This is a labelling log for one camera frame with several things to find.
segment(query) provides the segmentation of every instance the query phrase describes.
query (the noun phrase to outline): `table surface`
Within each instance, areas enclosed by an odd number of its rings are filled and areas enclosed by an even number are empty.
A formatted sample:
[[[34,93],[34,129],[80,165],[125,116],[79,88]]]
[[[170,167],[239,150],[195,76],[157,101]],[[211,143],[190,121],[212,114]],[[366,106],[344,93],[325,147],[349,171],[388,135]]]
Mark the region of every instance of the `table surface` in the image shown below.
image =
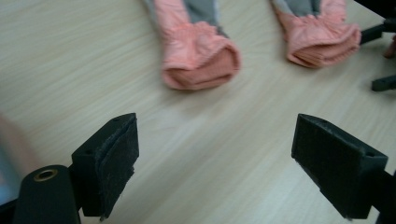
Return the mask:
[[[393,173],[396,94],[370,90],[395,71],[381,56],[391,35],[308,69],[285,59],[269,1],[219,8],[241,72],[215,89],[175,91],[161,80],[162,46],[143,1],[0,0],[0,112],[42,166],[70,165],[108,120],[136,113],[140,158],[106,223],[349,223],[290,156],[297,115],[380,150]],[[382,22],[354,1],[346,12],[361,29]]]

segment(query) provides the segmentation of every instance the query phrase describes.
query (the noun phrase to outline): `black object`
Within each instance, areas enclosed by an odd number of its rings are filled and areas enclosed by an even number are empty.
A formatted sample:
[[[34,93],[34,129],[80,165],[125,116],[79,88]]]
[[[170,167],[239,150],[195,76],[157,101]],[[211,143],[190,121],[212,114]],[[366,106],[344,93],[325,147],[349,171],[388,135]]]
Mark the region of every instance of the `black object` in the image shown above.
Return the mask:
[[[135,114],[114,118],[72,154],[69,168],[51,165],[26,176],[19,198],[0,206],[0,223],[80,223],[80,208],[86,217],[107,218],[138,156]]]
[[[381,38],[382,33],[396,33],[396,1],[394,0],[355,0],[359,4],[385,18],[382,24],[361,32],[361,45]],[[396,76],[381,78],[372,82],[373,91],[395,90]]]
[[[384,171],[388,157],[324,119],[300,114],[291,156],[345,218],[396,223],[396,177]]]

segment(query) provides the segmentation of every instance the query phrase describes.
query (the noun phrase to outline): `light wood surface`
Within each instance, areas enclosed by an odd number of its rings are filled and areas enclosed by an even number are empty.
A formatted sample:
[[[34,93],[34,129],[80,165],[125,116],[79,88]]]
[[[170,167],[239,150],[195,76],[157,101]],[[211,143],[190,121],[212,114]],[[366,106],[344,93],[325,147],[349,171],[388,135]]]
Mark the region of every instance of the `light wood surface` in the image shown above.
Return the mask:
[[[109,119],[136,113],[140,158],[105,223],[349,223],[290,157],[295,122],[299,113],[330,121],[387,154],[393,173],[396,93],[370,90],[396,72],[381,56],[391,35],[307,69],[286,61],[269,1],[219,5],[243,69],[185,92],[161,81],[161,43],[142,1],[0,0],[0,111],[42,166],[70,165]],[[350,0],[346,9],[362,29],[382,21]]]

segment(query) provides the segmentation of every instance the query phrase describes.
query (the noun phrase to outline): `metal ring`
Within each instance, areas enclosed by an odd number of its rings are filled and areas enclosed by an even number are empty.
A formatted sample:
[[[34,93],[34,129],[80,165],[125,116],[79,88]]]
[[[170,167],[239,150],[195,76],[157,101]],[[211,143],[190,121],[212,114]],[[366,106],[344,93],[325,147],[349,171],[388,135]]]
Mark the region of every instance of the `metal ring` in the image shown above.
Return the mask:
[[[58,170],[54,170],[54,169],[41,171],[40,173],[35,175],[35,182],[42,182],[52,179],[57,174],[58,174]]]

